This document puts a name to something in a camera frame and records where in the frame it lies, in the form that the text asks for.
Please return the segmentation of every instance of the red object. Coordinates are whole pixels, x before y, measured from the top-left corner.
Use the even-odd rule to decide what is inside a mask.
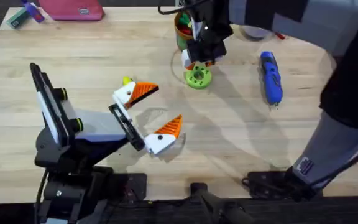
[[[184,34],[187,34],[187,35],[191,35],[191,30],[189,30],[189,29],[179,29],[180,30],[180,32],[182,32],[182,33],[184,33]]]
[[[104,16],[98,0],[39,0],[39,3],[54,20],[98,21]]]
[[[285,36],[283,34],[279,34],[279,33],[275,33],[275,34],[278,38],[280,38],[282,40],[285,39]]]

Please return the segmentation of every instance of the white sticker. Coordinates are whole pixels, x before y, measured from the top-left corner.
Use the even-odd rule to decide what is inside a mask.
[[[90,10],[87,8],[78,9],[78,11],[80,12],[81,15],[89,15],[90,14]]]

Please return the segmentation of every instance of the green piece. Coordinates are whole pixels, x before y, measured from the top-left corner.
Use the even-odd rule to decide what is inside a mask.
[[[185,26],[187,26],[187,24],[188,24],[188,22],[186,22],[186,20],[184,18],[180,18],[179,23],[181,23],[181,24],[183,24]]]
[[[19,28],[28,18],[30,14],[27,12],[25,8],[22,8],[19,12],[14,14],[11,18],[9,18],[6,23],[12,28]]]
[[[187,84],[195,89],[204,89],[212,81],[212,73],[206,67],[194,66],[186,72]]]
[[[186,21],[186,24],[190,22],[190,19],[189,19],[189,17],[187,16],[186,13],[183,13],[183,14],[181,15],[181,17],[184,18],[184,20]]]

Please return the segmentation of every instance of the label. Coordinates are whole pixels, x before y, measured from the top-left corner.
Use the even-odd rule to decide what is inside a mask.
[[[78,11],[80,12],[81,15],[89,15],[90,14],[90,10],[87,8],[78,9]]]
[[[314,166],[314,163],[307,158],[306,156],[302,158],[301,162],[297,165],[296,169],[301,174],[306,175],[311,170],[311,168]]]

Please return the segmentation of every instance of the floor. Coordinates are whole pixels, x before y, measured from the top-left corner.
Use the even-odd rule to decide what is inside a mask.
[[[163,6],[174,6],[178,0],[164,0]],[[102,6],[157,6],[159,0],[99,0]],[[4,19],[6,11],[10,7],[22,7],[20,0],[0,0],[0,25]]]

